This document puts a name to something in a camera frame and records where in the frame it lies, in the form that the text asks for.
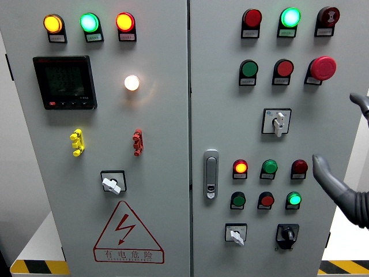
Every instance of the digital power meter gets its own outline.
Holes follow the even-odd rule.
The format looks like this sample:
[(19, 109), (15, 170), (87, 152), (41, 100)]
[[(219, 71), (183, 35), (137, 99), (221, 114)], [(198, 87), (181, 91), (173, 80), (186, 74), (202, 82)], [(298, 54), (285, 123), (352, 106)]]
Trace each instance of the digital power meter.
[(34, 57), (46, 110), (94, 110), (97, 107), (89, 56)]

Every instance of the gray robot arm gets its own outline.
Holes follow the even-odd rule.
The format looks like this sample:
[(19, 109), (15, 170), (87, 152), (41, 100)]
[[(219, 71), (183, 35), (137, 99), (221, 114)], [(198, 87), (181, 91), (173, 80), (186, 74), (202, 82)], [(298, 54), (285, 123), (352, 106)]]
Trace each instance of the gray robot arm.
[[(369, 125), (369, 98), (352, 93), (350, 100), (359, 105)], [(312, 172), (314, 178), (348, 220), (360, 228), (369, 229), (369, 192), (356, 192), (333, 176), (328, 161), (319, 154), (312, 156)]]

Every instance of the yellow indicator light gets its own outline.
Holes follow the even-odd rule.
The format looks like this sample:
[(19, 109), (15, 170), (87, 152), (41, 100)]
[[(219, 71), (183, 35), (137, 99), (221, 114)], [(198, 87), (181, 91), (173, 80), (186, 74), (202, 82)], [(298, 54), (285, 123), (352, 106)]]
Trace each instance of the yellow indicator light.
[(49, 14), (44, 18), (44, 27), (49, 33), (58, 33), (62, 30), (63, 23), (56, 14)]
[(239, 163), (236, 165), (236, 171), (238, 173), (244, 173), (247, 170), (247, 166), (244, 163)]
[(134, 27), (134, 19), (130, 13), (119, 13), (115, 19), (115, 23), (122, 32), (129, 32)]
[(140, 80), (135, 75), (130, 75), (125, 79), (125, 87), (130, 91), (135, 91), (140, 85)]

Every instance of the red push button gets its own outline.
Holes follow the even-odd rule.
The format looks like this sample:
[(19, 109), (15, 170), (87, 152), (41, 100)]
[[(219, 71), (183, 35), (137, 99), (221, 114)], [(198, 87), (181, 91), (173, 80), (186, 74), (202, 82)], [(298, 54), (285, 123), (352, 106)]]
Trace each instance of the red push button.
[(293, 63), (291, 61), (284, 60), (277, 66), (277, 73), (282, 77), (289, 76), (292, 72)]
[(251, 9), (246, 12), (244, 16), (244, 22), (247, 26), (255, 28), (261, 23), (261, 12), (259, 10)]
[(336, 72), (336, 62), (333, 58), (322, 56), (315, 59), (310, 66), (310, 73), (313, 78), (325, 81), (331, 78)]
[(296, 160), (292, 164), (292, 170), (296, 174), (305, 174), (308, 169), (307, 163), (304, 160)]
[(318, 13), (318, 20), (323, 27), (331, 28), (340, 19), (340, 11), (335, 7), (325, 7)]

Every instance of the red indicator light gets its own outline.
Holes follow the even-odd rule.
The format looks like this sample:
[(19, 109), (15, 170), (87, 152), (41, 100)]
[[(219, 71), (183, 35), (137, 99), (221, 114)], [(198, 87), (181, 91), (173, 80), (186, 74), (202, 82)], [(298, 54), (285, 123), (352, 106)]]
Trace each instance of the red indicator light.
[(119, 13), (115, 23), (122, 32), (129, 32), (134, 28), (134, 18), (130, 13)]
[(308, 166), (304, 160), (296, 160), (292, 164), (292, 169), (297, 174), (305, 174), (308, 169)]
[(282, 77), (291, 75), (293, 72), (293, 63), (286, 60), (282, 61), (277, 67), (277, 72)]
[(273, 205), (274, 203), (274, 198), (272, 196), (265, 196), (262, 200), (261, 200), (261, 204), (263, 206), (266, 207), (270, 207), (271, 205)]
[(255, 28), (256, 26), (259, 26), (261, 23), (261, 12), (259, 10), (251, 9), (248, 12), (246, 12), (244, 16), (244, 22), (247, 26)]
[(243, 174), (247, 171), (248, 166), (245, 160), (237, 160), (233, 163), (233, 170), (238, 174)]
[(336, 69), (337, 64), (333, 58), (321, 56), (312, 62), (310, 66), (310, 73), (313, 78), (319, 81), (325, 81), (334, 75)]
[(318, 20), (324, 26), (331, 28), (340, 19), (340, 11), (335, 7), (325, 7), (318, 13)]

